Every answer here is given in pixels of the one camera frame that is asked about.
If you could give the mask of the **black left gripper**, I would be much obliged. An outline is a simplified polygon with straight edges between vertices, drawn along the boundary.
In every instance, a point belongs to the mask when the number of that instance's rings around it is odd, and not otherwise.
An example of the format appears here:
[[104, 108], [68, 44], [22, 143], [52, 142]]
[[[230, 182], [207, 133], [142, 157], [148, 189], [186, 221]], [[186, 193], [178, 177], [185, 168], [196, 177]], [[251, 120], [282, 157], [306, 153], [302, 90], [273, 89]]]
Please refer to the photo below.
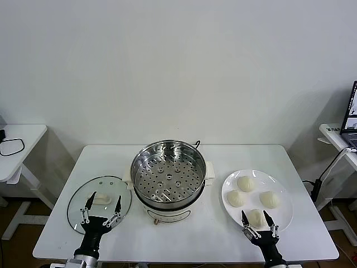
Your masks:
[[84, 229], [85, 234], [80, 247], [74, 252], [75, 255], [98, 255], [102, 235], [110, 232], [113, 224], [121, 217], [121, 195], [118, 197], [114, 213], [110, 218], [91, 215], [90, 210], [93, 206], [96, 193], [97, 191], [94, 191], [86, 201], [84, 207], [80, 209], [80, 224]]

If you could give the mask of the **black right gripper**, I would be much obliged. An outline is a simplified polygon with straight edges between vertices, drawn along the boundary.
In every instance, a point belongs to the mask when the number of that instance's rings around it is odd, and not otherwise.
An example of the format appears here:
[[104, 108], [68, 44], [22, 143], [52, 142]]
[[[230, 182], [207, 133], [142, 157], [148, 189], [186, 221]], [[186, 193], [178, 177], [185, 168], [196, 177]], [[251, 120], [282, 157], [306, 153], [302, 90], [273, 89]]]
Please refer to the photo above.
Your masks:
[[272, 217], [265, 210], [263, 211], [263, 214], [271, 233], [258, 233], [255, 231], [249, 225], [248, 217], [242, 210], [243, 233], [248, 239], [251, 239], [250, 242], [253, 245], [260, 248], [265, 260], [265, 268], [286, 267], [286, 261], [283, 259], [276, 246], [279, 241], [279, 226], [275, 225]]

